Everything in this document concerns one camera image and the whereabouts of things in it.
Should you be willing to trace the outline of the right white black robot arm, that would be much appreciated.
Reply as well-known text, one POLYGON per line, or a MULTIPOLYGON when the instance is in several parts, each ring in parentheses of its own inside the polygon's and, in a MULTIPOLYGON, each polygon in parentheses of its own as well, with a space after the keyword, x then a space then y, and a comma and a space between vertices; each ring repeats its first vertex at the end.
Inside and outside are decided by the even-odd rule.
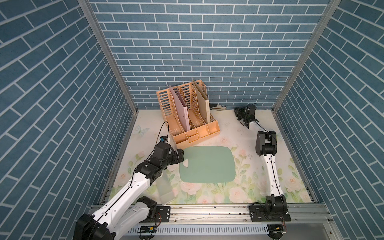
POLYGON ((251 220, 253 222, 285 222, 291 221, 288 203, 281 188, 277 166, 276 154, 278 151, 277 134, 268 131, 261 126, 256 119, 256 104, 234 109, 237 120, 248 129, 252 122, 256 123, 261 130, 256 136, 256 154, 264 161, 265 174, 267 178, 266 200, 264 204, 253 203, 249 206, 251 220))

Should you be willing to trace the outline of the green cutting board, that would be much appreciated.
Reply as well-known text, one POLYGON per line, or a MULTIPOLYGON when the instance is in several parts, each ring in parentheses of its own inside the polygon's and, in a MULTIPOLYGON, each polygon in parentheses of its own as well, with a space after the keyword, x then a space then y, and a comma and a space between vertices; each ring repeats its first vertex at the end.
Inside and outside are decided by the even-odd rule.
POLYGON ((184 149, 184 160, 188 168, 180 164, 180 178, 185 183, 228 183, 236 177, 236 166, 232 151, 228 147, 199 146, 184 149))

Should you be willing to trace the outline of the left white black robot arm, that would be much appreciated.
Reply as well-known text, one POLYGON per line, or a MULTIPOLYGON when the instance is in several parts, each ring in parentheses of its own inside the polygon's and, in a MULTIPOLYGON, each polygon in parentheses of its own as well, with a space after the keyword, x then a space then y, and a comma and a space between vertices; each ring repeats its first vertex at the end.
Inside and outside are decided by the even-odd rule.
POLYGON ((143 196, 170 165, 184 161, 184 151, 167 142, 155 145, 152 155, 134 170, 131 180, 93 214, 83 214, 76 222, 75 240, 119 240, 144 220, 153 220, 157 202, 143 196))

